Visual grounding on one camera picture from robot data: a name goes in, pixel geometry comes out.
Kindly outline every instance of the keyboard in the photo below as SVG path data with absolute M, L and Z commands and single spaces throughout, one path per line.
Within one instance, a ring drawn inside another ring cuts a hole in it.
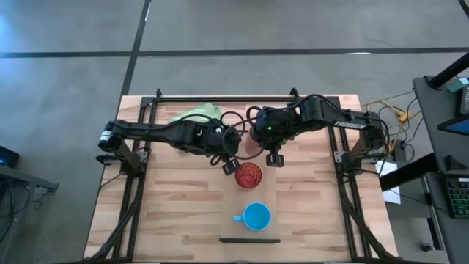
M 469 219 L 469 178 L 461 180 L 458 178 L 446 179 L 449 213 L 453 218 Z

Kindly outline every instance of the mug handle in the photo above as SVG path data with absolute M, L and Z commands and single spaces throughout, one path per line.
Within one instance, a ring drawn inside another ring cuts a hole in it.
M 233 216 L 233 221 L 242 221 L 243 216 Z

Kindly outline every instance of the concrete floor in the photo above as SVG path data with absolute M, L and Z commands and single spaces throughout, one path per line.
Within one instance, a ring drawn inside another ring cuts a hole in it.
M 143 0 L 3 0 L 0 52 L 130 51 Z M 469 20 L 456 0 L 153 0 L 142 51 L 225 48 L 434 48 L 469 46 Z M 129 94 L 359 94 L 361 102 L 411 90 L 461 54 L 139 58 Z M 0 59 L 0 145 L 21 154 L 19 169 L 60 182 L 39 211 L 29 206 L 9 263 L 79 260 L 100 175 L 97 138 L 114 118 L 128 58 Z M 406 95 L 391 100 L 405 108 Z M 418 105 L 412 108 L 418 111 Z M 395 117 L 384 114 L 390 123 Z M 420 118 L 415 118 L 412 128 Z M 432 151 L 424 124 L 416 158 Z M 409 195 L 418 184 L 403 186 Z M 399 255 L 423 253 L 428 232 L 403 198 L 389 205 Z

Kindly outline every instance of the white paper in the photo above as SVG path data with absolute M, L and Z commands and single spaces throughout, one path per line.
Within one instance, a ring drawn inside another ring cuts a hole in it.
M 379 172 L 381 170 L 382 164 L 383 164 L 382 161 L 378 161 L 376 163 L 376 172 Z M 388 174 L 389 172 L 393 172 L 395 170 L 397 170 L 397 164 L 392 164 L 392 163 L 389 163 L 389 162 L 385 162 L 384 163 L 384 168 L 383 168 L 383 171 L 381 172 L 380 177 L 383 176 L 383 175 Z M 399 187 L 392 188 L 392 190 L 395 191 L 396 193 L 400 194 Z M 401 197 L 396 193 L 392 192 L 391 190 L 383 192 L 384 200 L 386 202 L 392 202 L 392 203 L 400 205 L 401 204 Z

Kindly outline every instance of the wooden tabletop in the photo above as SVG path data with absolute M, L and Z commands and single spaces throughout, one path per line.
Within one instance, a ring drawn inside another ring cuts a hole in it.
M 357 95 L 338 96 L 343 109 L 361 110 Z M 124 96 L 118 119 L 136 122 L 140 100 L 141 96 Z M 170 117 L 202 104 L 159 103 L 155 122 L 167 123 Z M 244 116 L 245 110 L 252 105 L 283 107 L 285 103 L 216 105 L 221 111 L 237 111 Z M 227 123 L 238 121 L 234 115 L 226 116 Z M 340 139 L 338 131 L 336 133 L 336 138 Z M 352 147 L 358 140 L 358 132 L 347 130 L 347 136 Z M 152 143 L 134 261 L 350 260 L 327 129 L 297 136 L 282 147 L 281 153 L 285 166 L 275 168 L 281 243 L 221 243 L 218 239 L 221 236 L 223 179 L 226 177 L 221 168 L 210 166 L 210 159 L 204 156 L 181 153 L 167 144 Z M 118 166 L 108 166 L 103 182 L 117 175 L 118 170 Z M 366 223 L 381 244 L 397 255 L 378 178 L 364 173 L 357 177 L 357 182 Z M 98 194 L 85 257 L 92 256 L 117 225 L 124 186 L 125 176 L 121 176 Z M 125 231 L 122 255 L 126 252 L 129 229 L 130 225 Z M 358 251 L 362 252 L 355 225 L 354 233 Z

